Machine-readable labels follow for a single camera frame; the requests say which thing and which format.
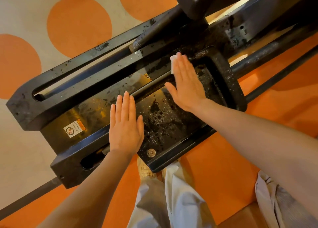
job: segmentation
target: warning label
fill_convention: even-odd
[[[76,121],[72,122],[70,125],[67,125],[66,127],[64,127],[64,130],[66,131],[68,136],[71,138],[79,134],[80,132],[86,130],[86,128],[84,127],[80,119],[77,119]]]

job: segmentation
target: shoe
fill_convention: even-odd
[[[173,163],[175,162],[180,162],[181,158],[178,158],[177,161],[174,161]],[[167,168],[165,167],[162,172],[161,172],[161,177],[162,177],[162,182],[164,183],[164,179],[166,177],[166,171],[167,171]]]
[[[147,166],[147,164],[145,164],[144,161],[141,160],[141,158],[138,156],[137,158],[137,166],[138,166],[138,172],[139,172],[139,176],[140,176],[140,180],[142,180],[145,177],[154,177],[156,178],[157,175],[154,174],[149,167]]]

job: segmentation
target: black machine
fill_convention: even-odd
[[[316,46],[244,96],[238,78],[316,33],[316,0],[249,0],[210,25],[205,16],[239,0],[177,1],[169,11],[33,78],[7,102],[21,127],[41,131],[55,151],[51,168],[66,188],[80,184],[109,152],[110,105],[125,91],[135,97],[137,115],[143,115],[145,139],[138,155],[153,172],[215,133],[175,105],[164,87],[166,81],[174,83],[169,57],[178,51],[193,63],[208,98],[240,111],[318,51]],[[287,28],[230,67],[230,57]],[[49,88],[58,81],[62,83]]]

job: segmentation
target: hand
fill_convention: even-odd
[[[142,115],[136,121],[136,105],[133,96],[126,91],[124,98],[110,107],[110,151],[119,150],[131,157],[136,154],[144,138]]]
[[[193,113],[195,107],[202,100],[206,99],[203,85],[199,81],[197,73],[186,55],[181,55],[178,52],[177,58],[173,60],[172,64],[177,88],[169,82],[166,82],[164,85],[178,106],[185,111]]]

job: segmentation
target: leg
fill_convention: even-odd
[[[172,228],[213,228],[215,222],[204,199],[194,190],[192,179],[180,162],[163,171],[168,214]]]
[[[127,228],[169,228],[164,184],[138,157],[140,187]]]

